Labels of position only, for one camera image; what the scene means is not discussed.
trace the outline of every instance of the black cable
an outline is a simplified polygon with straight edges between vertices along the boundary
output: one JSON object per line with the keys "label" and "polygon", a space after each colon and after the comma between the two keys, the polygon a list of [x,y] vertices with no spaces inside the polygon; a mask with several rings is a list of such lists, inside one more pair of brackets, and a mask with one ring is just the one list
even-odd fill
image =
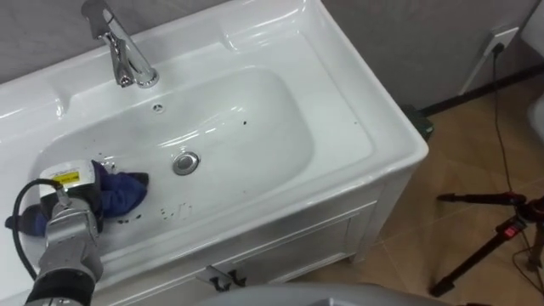
{"label": "black cable", "polygon": [[504,165],[504,172],[507,176],[508,191],[512,192],[512,183],[510,182],[510,171],[508,170],[508,161],[507,161],[507,152],[504,148],[504,143],[502,142],[501,129],[499,128],[499,84],[496,80],[496,60],[499,57],[499,54],[504,50],[502,44],[498,44],[493,49],[493,87],[495,88],[495,130],[496,136],[499,139],[499,144],[501,144],[502,152],[502,164]]}
{"label": "black cable", "polygon": [[14,244],[15,244],[15,250],[17,251],[17,255],[19,255],[20,261],[23,263],[23,265],[26,268],[26,271],[28,271],[28,274],[31,276],[33,280],[36,279],[36,271],[34,271],[34,268],[32,267],[32,264],[28,260],[28,258],[25,255],[25,251],[23,250],[22,245],[20,244],[20,238],[19,238],[19,210],[20,210],[20,203],[23,201],[23,197],[25,196],[26,192],[32,188],[32,186],[38,185],[38,184],[48,184],[55,188],[56,190],[62,189],[63,186],[61,183],[54,181],[52,179],[45,179],[45,178],[37,178],[31,181],[30,183],[26,184],[25,187],[19,192],[17,195],[17,199],[15,199],[14,204],[14,211],[11,214],[11,218],[14,220],[13,227],[11,228],[11,233],[14,237]]}
{"label": "black cable", "polygon": [[[512,263],[513,265],[516,267],[516,269],[518,270],[518,272],[544,297],[544,288],[539,288],[534,281],[532,281],[529,276],[527,276],[524,271],[518,266],[518,263],[516,263],[516,256],[518,256],[519,254],[523,253],[523,252],[528,252],[530,251],[533,247],[536,247],[536,246],[530,246],[530,247],[527,247],[519,252],[515,252],[513,255],[512,255]],[[537,272],[536,273],[538,275],[538,278],[539,278],[539,281],[541,282],[540,280],[540,274]]]}
{"label": "black cable", "polygon": [[[496,136],[499,139],[499,144],[501,145],[502,163],[504,165],[504,173],[505,173],[505,175],[507,177],[508,191],[512,192],[513,188],[512,188],[512,182],[510,180],[510,171],[508,169],[507,153],[506,153],[506,149],[504,147],[504,143],[502,141],[501,129],[500,129],[500,126],[499,126],[499,84],[497,82],[497,77],[496,77],[496,60],[498,59],[499,54],[501,54],[502,51],[504,51],[504,45],[501,44],[501,43],[499,43],[498,45],[496,45],[493,48],[493,87],[495,89],[495,92],[494,92],[494,98],[495,98],[495,100],[494,100],[494,103],[495,103],[495,130],[496,130]],[[515,210],[515,213],[518,214],[518,210],[516,208],[514,208],[514,210]],[[540,283],[540,288],[539,288],[535,284],[535,282],[532,281],[529,278],[529,276],[527,276],[524,273],[524,271],[516,263],[516,256],[518,256],[519,254],[521,254],[523,252],[527,252],[527,251],[531,250],[533,247],[535,247],[535,246],[530,246],[529,239],[527,239],[527,235],[525,234],[524,231],[522,231],[521,234],[522,234],[522,236],[524,238],[526,248],[524,250],[516,252],[516,253],[514,253],[512,255],[512,263],[516,267],[518,272],[544,297],[544,283],[542,282],[542,278],[541,278],[540,273],[538,273],[538,271],[536,272],[538,281]]]}

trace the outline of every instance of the sink basin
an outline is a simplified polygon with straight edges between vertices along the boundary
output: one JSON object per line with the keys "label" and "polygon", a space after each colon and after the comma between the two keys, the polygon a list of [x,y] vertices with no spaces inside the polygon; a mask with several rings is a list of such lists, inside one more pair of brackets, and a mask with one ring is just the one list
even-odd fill
{"label": "sink basin", "polygon": [[[172,164],[184,151],[195,152],[201,163],[178,176]],[[32,176],[73,159],[150,175],[144,202],[127,216],[106,220],[100,239],[108,253],[261,196],[300,174],[313,152],[285,83],[270,71],[248,68],[63,135],[38,156]]]}
{"label": "sink basin", "polygon": [[[105,223],[99,286],[383,181],[427,154],[318,0],[234,0],[133,40],[161,74],[153,88],[119,88],[107,47],[0,86],[0,218],[26,182],[60,162],[150,174],[144,202]],[[186,151],[201,162],[179,176],[173,163]],[[37,201],[32,190],[25,205]],[[11,233],[0,241],[11,246]],[[35,263],[43,240],[23,243]],[[4,253],[0,272],[14,277],[1,279],[0,301],[32,284],[15,250]]]}

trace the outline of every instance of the tripod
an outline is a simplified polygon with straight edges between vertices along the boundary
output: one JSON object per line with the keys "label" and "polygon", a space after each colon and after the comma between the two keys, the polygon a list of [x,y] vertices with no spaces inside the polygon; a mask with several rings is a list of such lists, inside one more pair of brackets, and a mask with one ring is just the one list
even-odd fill
{"label": "tripod", "polygon": [[485,243],[472,256],[467,258],[461,265],[455,268],[446,277],[440,280],[436,285],[429,289],[429,294],[434,297],[440,297],[451,289],[455,288],[453,284],[457,279],[467,273],[472,267],[478,264],[503,243],[510,241],[517,234],[525,230],[528,224],[536,224],[536,236],[534,246],[530,249],[528,269],[537,271],[542,267],[541,254],[544,247],[544,197],[539,200],[527,202],[524,195],[518,195],[513,192],[494,195],[455,195],[445,194],[437,197],[438,200],[456,202],[464,201],[467,203],[480,203],[491,205],[503,205],[515,207],[517,214],[506,220],[495,228],[496,235]]}

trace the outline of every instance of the faucet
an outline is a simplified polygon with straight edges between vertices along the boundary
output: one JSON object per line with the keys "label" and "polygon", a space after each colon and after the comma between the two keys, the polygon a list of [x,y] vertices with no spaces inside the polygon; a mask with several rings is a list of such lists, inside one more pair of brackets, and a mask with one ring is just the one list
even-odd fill
{"label": "faucet", "polygon": [[140,88],[150,88],[159,81],[158,72],[140,53],[104,0],[85,1],[82,15],[91,25],[93,39],[102,39],[110,46],[118,85],[125,88],[136,82]]}

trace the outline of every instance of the sink countertop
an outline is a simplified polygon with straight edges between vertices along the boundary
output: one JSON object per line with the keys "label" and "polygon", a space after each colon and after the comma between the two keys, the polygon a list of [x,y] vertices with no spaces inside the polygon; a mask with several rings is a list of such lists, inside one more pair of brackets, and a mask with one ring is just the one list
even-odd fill
{"label": "sink countertop", "polygon": [[[260,75],[285,84],[311,134],[312,154],[296,176],[221,216],[195,215],[182,227],[105,253],[98,289],[393,175],[427,154],[416,129],[318,0],[235,0],[134,40],[161,73],[153,88],[117,88],[107,47],[0,86],[0,162],[9,173],[0,178],[0,218],[36,176],[34,161],[69,131],[243,71],[265,71]],[[37,200],[36,194],[29,199]],[[9,275],[0,279],[0,304],[20,304],[32,281],[10,231],[1,230],[0,241],[0,271]]]}

